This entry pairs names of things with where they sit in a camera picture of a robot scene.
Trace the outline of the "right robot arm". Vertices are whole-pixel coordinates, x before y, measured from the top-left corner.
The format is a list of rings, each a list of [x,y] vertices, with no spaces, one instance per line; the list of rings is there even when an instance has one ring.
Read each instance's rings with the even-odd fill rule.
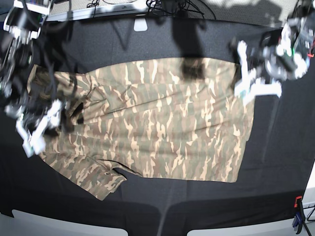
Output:
[[[43,137],[47,129],[66,127],[66,110],[74,98],[76,88],[68,97],[57,97],[54,66],[43,51],[48,69],[49,83],[39,86],[23,82],[20,73],[30,67],[33,60],[33,42],[42,32],[58,32],[67,25],[45,24],[54,5],[53,0],[16,0],[3,23],[8,40],[0,45],[0,109],[16,120],[16,130],[23,139],[27,156],[45,149]]]

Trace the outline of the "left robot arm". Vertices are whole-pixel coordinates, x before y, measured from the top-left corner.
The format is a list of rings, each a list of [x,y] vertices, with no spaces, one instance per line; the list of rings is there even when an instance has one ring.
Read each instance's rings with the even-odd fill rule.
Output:
[[[281,33],[266,32],[257,47],[249,49],[244,40],[233,38],[231,48],[241,67],[234,95],[244,105],[257,96],[281,97],[282,82],[302,78],[315,56],[315,2],[297,1]]]

